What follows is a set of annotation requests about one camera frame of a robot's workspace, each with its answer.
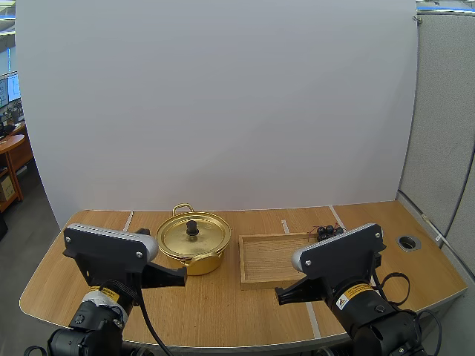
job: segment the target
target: computer monitor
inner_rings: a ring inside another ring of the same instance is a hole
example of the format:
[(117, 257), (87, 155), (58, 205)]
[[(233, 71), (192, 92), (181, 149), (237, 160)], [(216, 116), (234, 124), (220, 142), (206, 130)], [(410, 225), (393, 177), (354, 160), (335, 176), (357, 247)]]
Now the computer monitor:
[(18, 74), (8, 77), (8, 101), (12, 102), (20, 97), (20, 84), (18, 83)]
[(7, 79), (0, 80), (0, 108), (8, 104)]

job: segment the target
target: screw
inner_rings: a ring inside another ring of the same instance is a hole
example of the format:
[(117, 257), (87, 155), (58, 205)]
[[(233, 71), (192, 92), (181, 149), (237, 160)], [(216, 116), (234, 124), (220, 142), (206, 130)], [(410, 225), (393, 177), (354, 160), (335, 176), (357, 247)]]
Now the screw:
[(116, 324), (116, 326), (117, 326), (119, 329), (123, 328), (122, 323), (119, 322), (118, 319), (114, 319), (114, 320), (112, 320), (112, 321), (113, 321), (114, 324)]
[(84, 321), (84, 319), (85, 319), (85, 318), (84, 318), (84, 315), (79, 314), (79, 315), (74, 319), (74, 323), (75, 323), (75, 324), (80, 324), (80, 323), (82, 323), (82, 322)]
[(384, 313), (384, 307), (383, 306), (375, 306), (374, 307), (375, 312), (377, 313)]

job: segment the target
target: wooden tray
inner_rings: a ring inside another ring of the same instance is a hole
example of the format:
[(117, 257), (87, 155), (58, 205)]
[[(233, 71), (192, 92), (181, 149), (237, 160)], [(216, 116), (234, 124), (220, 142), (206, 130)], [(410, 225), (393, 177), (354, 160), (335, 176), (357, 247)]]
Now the wooden tray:
[(305, 277), (290, 259), (295, 250), (316, 243), (314, 234), (240, 235), (240, 288), (286, 288)]

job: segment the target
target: yellow warning label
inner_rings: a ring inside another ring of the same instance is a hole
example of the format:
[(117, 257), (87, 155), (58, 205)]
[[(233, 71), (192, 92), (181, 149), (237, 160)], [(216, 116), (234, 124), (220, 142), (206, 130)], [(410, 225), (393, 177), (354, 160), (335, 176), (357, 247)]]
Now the yellow warning label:
[(349, 289), (347, 289), (336, 301), (336, 306), (343, 310), (344, 306), (348, 304), (351, 298), (360, 294), (362, 291), (372, 291), (373, 288), (369, 284), (362, 283), (357, 284)]
[(366, 283), (362, 284), (357, 284), (356, 286), (351, 287), (350, 289), (347, 289), (344, 293), (344, 295), (347, 296), (348, 300), (356, 296), (357, 294), (360, 294), (362, 291), (373, 291), (374, 289)]
[[(92, 286), (89, 288), (89, 291), (98, 291), (99, 286)], [(114, 302), (117, 302), (119, 300), (119, 295), (110, 289), (103, 288), (101, 289), (101, 292), (107, 295), (109, 298), (111, 298)]]

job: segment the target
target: white backdrop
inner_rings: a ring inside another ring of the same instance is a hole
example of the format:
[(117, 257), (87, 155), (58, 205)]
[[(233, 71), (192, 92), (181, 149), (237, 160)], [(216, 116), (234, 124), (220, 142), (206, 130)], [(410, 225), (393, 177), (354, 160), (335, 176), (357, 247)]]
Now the white backdrop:
[(22, 101), (58, 223), (392, 200), (414, 14), (413, 0), (22, 0)]

